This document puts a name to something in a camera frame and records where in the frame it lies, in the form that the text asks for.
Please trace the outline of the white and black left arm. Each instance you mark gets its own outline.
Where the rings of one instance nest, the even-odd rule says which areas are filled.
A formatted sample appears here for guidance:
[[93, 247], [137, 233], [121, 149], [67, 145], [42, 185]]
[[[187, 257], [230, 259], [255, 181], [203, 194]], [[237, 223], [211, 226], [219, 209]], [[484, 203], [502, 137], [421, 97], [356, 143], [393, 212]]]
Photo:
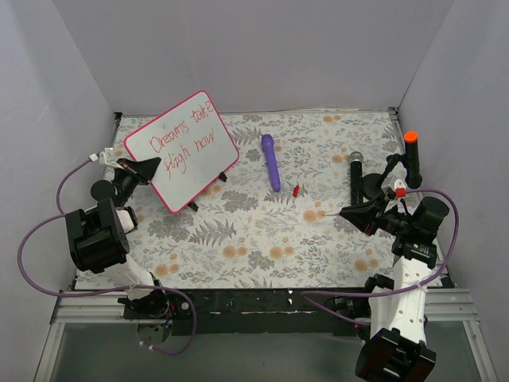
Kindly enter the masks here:
[[112, 164], [114, 176], [91, 187], [96, 206], [64, 215], [72, 262], [80, 271], [104, 275], [126, 288], [119, 303], [136, 313], [162, 318], [169, 298], [159, 280], [130, 256], [126, 236], [138, 228], [135, 211], [126, 205], [137, 186], [149, 185], [161, 163], [159, 157], [134, 162], [120, 158]]

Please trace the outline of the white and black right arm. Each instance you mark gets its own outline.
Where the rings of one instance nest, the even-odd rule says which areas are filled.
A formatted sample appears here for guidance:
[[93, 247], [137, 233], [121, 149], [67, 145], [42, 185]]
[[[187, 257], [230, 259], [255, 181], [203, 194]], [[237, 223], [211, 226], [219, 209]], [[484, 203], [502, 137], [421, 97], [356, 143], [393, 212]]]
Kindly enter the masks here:
[[449, 207], [435, 197], [424, 197], [411, 214], [389, 208], [388, 198], [377, 198], [341, 209], [340, 216], [370, 236], [381, 229], [394, 236], [394, 277], [368, 279], [359, 299], [371, 316], [370, 337], [356, 362], [356, 376], [365, 381], [423, 381], [433, 371], [436, 354], [425, 338], [424, 280], [437, 262], [434, 239]]

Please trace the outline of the pink framed whiteboard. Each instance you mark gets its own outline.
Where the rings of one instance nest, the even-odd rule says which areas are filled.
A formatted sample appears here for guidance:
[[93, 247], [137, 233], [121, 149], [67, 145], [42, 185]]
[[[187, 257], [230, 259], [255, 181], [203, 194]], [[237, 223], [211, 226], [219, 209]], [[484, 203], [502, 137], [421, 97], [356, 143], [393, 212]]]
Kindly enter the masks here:
[[160, 158], [152, 187], [171, 213], [180, 212], [239, 160], [239, 150], [205, 91], [199, 91], [128, 134], [133, 160]]

